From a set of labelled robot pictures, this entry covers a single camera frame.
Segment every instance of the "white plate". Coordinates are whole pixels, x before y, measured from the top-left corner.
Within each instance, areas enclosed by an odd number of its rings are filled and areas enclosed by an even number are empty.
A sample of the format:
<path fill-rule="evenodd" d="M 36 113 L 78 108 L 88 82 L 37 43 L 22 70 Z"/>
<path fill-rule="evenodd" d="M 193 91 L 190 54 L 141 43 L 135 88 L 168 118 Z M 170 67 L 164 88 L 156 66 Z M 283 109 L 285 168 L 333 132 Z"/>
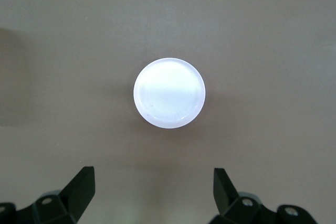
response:
<path fill-rule="evenodd" d="M 188 62 L 163 58 L 140 72 L 133 96 L 143 118 L 157 127 L 172 129 L 197 117 L 204 104 L 205 86 Z"/>

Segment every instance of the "gray surface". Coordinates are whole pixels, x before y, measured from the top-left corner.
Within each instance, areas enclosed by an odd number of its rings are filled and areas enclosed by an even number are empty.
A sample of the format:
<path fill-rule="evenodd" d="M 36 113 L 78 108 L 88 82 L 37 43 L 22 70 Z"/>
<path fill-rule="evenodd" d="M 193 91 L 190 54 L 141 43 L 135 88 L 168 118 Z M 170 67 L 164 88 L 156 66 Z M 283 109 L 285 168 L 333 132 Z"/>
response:
<path fill-rule="evenodd" d="M 0 38 L 0 201 L 25 207 L 93 165 L 80 223 L 204 224 L 224 167 L 270 209 L 334 223 L 336 0 L 0 0 Z M 207 90 L 175 130 L 132 98 L 164 57 Z"/>

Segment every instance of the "metal screw head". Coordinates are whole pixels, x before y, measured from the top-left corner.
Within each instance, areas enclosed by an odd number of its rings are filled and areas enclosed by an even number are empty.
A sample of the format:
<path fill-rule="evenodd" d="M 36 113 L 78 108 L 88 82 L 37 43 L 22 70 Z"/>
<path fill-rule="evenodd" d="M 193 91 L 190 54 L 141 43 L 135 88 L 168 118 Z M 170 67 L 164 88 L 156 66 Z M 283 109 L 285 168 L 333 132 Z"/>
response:
<path fill-rule="evenodd" d="M 297 216 L 299 213 L 292 207 L 286 207 L 285 211 L 287 214 L 292 215 L 292 216 Z"/>
<path fill-rule="evenodd" d="M 242 202 L 243 202 L 243 204 L 244 204 L 245 206 L 247 206 L 247 207 L 251 207 L 251 206 L 253 206 L 253 202 L 252 202 L 252 200 L 250 200 L 250 199 L 243 199 Z"/>
<path fill-rule="evenodd" d="M 49 204 L 50 202 L 52 202 L 52 198 L 45 198 L 44 200 L 42 200 L 41 204 L 42 205 L 46 205 L 46 204 Z"/>

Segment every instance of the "white lid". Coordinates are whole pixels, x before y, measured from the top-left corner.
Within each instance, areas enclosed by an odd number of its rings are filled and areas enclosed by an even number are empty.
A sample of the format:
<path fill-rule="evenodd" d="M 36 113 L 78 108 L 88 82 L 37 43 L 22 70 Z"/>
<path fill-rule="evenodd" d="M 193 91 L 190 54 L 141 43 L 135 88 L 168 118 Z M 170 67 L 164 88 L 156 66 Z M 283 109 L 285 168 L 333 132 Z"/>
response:
<path fill-rule="evenodd" d="M 143 118 L 157 127 L 172 129 L 197 117 L 204 104 L 205 86 L 188 62 L 163 58 L 140 72 L 133 95 Z"/>

